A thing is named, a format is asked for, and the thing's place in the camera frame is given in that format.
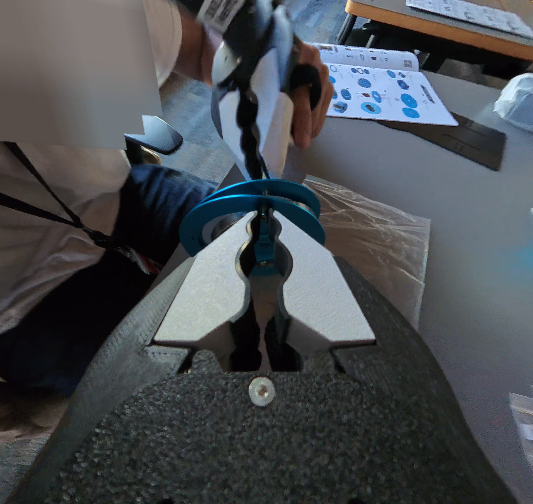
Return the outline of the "white paper sheet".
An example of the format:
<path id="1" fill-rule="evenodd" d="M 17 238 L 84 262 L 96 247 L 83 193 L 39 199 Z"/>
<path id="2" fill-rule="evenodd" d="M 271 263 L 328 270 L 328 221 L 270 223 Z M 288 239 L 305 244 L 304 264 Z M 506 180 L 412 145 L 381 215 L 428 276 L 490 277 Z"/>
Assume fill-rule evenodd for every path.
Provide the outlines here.
<path id="1" fill-rule="evenodd" d="M 328 67 L 334 93 L 327 115 L 457 126 L 411 52 L 310 43 Z"/>

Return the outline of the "grey desk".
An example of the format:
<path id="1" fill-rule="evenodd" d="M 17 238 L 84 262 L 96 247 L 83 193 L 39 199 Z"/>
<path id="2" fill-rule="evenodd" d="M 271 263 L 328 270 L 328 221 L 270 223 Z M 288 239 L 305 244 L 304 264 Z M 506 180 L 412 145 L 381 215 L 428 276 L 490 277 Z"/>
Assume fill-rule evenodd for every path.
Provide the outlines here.
<path id="1" fill-rule="evenodd" d="M 491 111 L 496 91 L 430 74 L 445 104 L 507 133 L 494 172 L 375 121 L 329 118 L 298 163 L 431 220 L 419 333 L 339 260 L 377 343 L 309 372 L 153 386 L 160 496 L 174 503 L 532 503 L 509 391 L 532 383 L 532 135 Z"/>

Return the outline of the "clear plastic bag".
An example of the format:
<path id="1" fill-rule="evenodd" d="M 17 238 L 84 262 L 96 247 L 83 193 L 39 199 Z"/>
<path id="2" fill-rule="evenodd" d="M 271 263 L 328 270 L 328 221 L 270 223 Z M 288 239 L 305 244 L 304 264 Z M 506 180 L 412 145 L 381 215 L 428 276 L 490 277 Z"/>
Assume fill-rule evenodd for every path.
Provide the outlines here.
<path id="1" fill-rule="evenodd" d="M 325 247 L 347 261 L 419 330 L 431 222 L 308 175 Z"/>

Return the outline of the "printed paper sheet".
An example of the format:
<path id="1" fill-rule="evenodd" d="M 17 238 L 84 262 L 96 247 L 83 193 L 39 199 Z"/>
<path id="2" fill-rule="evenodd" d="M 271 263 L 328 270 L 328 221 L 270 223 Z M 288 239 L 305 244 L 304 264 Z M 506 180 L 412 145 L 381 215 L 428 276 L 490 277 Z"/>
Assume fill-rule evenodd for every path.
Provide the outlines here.
<path id="1" fill-rule="evenodd" d="M 515 13 L 462 0 L 405 0 L 406 7 L 532 38 L 532 28 Z"/>

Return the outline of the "person's left hand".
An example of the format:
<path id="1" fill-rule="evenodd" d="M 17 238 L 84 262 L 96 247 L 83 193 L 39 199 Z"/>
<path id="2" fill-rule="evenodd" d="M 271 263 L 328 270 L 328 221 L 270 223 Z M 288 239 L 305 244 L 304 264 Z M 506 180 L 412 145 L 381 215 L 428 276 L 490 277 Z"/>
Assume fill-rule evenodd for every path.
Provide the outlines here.
<path id="1" fill-rule="evenodd" d="M 298 62 L 315 67 L 320 75 L 321 83 L 321 98 L 314 109 L 311 109 L 308 87 L 298 87 L 291 93 L 294 103 L 292 136 L 297 147 L 307 149 L 324 125 L 334 87 L 329 79 L 328 67 L 322 63 L 316 47 L 302 43 Z"/>

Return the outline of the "plastic wrapped grey box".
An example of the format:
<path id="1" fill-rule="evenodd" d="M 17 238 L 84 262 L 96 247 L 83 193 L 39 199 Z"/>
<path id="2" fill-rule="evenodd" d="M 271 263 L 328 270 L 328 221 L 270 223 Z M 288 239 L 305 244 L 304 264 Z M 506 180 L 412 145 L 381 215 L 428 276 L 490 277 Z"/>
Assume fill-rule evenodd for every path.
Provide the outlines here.
<path id="1" fill-rule="evenodd" d="M 494 103 L 494 112 L 502 120 L 532 131 L 532 73 L 509 81 Z"/>

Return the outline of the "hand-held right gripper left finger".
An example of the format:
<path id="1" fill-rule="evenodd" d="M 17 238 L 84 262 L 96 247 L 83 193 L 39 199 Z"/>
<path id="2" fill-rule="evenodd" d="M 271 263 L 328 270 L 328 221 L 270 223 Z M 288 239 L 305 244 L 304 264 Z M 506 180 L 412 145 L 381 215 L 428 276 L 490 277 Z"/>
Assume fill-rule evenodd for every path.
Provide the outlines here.
<path id="1" fill-rule="evenodd" d="M 249 212 L 196 254 L 155 345 L 209 350 L 225 370 L 260 368 L 260 328 L 250 288 L 260 226 L 258 212 Z"/>

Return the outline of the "blue round turntable assembly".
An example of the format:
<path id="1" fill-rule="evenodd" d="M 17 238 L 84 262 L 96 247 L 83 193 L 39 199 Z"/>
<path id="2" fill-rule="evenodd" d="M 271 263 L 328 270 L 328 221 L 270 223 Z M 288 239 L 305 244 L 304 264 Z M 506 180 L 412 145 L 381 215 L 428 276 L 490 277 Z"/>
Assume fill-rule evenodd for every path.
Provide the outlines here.
<path id="1" fill-rule="evenodd" d="M 283 214 L 320 245 L 325 244 L 325 231 L 319 221 L 321 206 L 315 193 L 305 185 L 280 179 L 240 182 L 210 194 L 183 219 L 180 242 L 190 256 L 195 256 L 208 245 L 203 228 L 212 220 L 257 211 L 261 222 L 254 242 L 254 271 L 273 274 L 274 243 L 267 222 L 270 209 Z"/>

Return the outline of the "person's left forearm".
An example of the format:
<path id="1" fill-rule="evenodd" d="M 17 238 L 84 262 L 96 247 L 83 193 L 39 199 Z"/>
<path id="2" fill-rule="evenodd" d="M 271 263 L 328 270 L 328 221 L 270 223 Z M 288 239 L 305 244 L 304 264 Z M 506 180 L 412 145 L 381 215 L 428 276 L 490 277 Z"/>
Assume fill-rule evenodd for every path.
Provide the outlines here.
<path id="1" fill-rule="evenodd" d="M 222 38 L 178 6 L 182 38 L 173 72 L 212 87 L 212 66 Z"/>

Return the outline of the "red and white badge card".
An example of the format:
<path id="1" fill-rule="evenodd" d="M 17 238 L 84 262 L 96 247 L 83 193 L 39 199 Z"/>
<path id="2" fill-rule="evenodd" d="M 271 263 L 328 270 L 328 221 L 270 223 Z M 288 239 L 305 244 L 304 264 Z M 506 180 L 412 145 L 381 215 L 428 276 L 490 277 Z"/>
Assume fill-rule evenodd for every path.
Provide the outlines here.
<path id="1" fill-rule="evenodd" d="M 138 253 L 135 249 L 129 246 L 122 247 L 121 253 L 134 263 L 143 274 L 149 276 L 158 275 L 162 270 L 162 266 L 158 262 Z"/>

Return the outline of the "black metal plate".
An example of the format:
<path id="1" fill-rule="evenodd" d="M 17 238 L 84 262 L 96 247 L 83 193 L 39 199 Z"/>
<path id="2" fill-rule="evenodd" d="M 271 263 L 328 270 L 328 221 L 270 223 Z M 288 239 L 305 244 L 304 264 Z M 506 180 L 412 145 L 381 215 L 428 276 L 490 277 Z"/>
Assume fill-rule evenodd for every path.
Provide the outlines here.
<path id="1" fill-rule="evenodd" d="M 457 126 L 426 125 L 399 121 L 378 123 L 401 132 L 408 132 L 449 152 L 498 172 L 501 170 L 507 141 L 505 133 L 452 113 Z"/>

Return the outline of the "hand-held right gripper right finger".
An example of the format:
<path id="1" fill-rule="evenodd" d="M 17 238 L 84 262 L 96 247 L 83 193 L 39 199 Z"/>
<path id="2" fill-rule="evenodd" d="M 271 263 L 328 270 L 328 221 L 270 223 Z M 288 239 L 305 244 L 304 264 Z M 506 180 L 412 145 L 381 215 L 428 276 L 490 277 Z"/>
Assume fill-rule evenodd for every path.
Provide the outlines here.
<path id="1" fill-rule="evenodd" d="M 315 354 L 376 344 L 333 254 L 280 212 L 269 212 L 269 237 L 282 277 L 269 321 L 271 369 L 294 372 Z"/>

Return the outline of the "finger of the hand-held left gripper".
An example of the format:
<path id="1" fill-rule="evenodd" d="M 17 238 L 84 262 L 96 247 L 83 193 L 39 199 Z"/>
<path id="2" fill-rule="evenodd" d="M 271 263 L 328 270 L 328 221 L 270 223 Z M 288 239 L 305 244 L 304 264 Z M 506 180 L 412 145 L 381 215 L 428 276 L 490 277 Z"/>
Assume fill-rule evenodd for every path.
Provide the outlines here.
<path id="1" fill-rule="evenodd" d="M 229 91 L 218 102 L 218 113 L 222 138 L 231 149 L 237 167 L 246 180 L 260 180 L 262 157 L 257 97 L 251 91 Z"/>
<path id="2" fill-rule="evenodd" d="M 281 179 L 285 170 L 294 105 L 280 90 L 276 50 L 258 62 L 250 80 L 257 98 L 258 151 L 271 178 Z"/>

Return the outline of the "pile of small hardware bags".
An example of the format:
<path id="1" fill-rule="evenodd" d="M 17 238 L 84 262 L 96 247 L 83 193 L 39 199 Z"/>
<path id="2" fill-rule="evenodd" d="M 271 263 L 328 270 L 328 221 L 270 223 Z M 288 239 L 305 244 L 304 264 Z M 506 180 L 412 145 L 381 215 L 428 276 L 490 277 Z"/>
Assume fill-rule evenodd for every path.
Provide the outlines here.
<path id="1" fill-rule="evenodd" d="M 532 397 L 510 393 L 509 400 L 522 451 L 532 470 Z"/>

